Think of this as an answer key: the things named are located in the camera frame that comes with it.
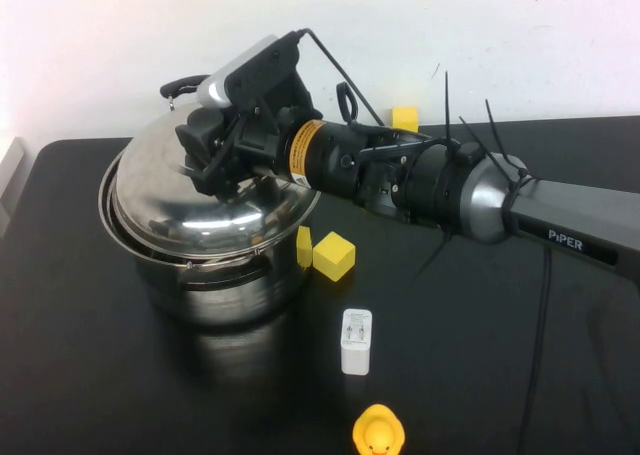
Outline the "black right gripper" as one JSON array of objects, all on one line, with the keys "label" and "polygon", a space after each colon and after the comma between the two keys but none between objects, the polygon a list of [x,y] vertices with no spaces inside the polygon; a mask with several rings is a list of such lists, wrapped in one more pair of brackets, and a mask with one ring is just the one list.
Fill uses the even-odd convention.
[{"label": "black right gripper", "polygon": [[[175,133],[194,160],[211,161],[191,175],[196,190],[218,199],[230,199],[241,182],[254,177],[269,176],[291,182],[285,160],[286,144],[300,106],[296,94],[269,94],[248,111],[239,110],[231,102],[218,105],[222,112],[208,108],[192,111],[185,124],[175,127]],[[237,121],[231,131],[233,149],[231,153],[219,152],[213,158],[215,143],[223,136],[223,115],[227,128]]]}]

